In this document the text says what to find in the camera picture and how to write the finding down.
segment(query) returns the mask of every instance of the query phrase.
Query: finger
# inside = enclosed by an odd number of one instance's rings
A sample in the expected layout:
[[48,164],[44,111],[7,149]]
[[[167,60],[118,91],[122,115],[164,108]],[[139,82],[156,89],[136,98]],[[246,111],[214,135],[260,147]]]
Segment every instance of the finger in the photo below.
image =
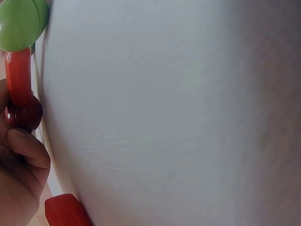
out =
[[34,175],[22,164],[20,159],[2,145],[0,145],[0,162],[4,169],[29,189],[37,200],[37,204],[39,204],[38,201],[43,187],[40,186]]
[[7,140],[11,150],[25,157],[28,164],[42,169],[50,169],[50,157],[44,145],[33,135],[10,129]]
[[6,79],[0,80],[0,112],[2,113],[8,105],[8,88],[6,85]]

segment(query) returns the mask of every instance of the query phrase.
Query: red plastic toy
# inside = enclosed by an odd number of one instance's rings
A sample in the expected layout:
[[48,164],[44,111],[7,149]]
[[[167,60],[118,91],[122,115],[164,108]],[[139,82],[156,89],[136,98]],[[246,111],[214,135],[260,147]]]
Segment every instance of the red plastic toy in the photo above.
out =
[[46,200],[45,214],[50,226],[93,226],[84,206],[72,194]]

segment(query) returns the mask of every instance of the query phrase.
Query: red plastic handle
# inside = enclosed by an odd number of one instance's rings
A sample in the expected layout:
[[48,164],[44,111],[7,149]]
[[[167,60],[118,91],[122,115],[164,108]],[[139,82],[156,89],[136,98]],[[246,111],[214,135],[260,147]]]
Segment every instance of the red plastic handle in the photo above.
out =
[[31,99],[31,50],[5,53],[5,71],[11,102],[18,107],[25,106]]

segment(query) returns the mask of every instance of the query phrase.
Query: hand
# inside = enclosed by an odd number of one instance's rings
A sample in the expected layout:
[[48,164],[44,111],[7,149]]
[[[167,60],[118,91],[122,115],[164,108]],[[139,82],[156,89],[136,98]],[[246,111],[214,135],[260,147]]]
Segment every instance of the hand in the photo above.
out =
[[[8,103],[0,80],[0,112]],[[12,129],[0,115],[0,226],[25,226],[39,209],[50,157],[33,135]]]

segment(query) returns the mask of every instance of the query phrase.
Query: green plastic piece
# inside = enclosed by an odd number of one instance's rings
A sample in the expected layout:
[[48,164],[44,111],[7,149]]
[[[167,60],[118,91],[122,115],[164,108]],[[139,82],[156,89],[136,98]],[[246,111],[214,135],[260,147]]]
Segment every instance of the green plastic piece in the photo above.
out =
[[32,45],[48,20],[46,0],[4,0],[0,4],[0,49],[15,52]]
[[43,33],[49,17],[49,7],[45,0],[33,0],[40,17],[40,35]]

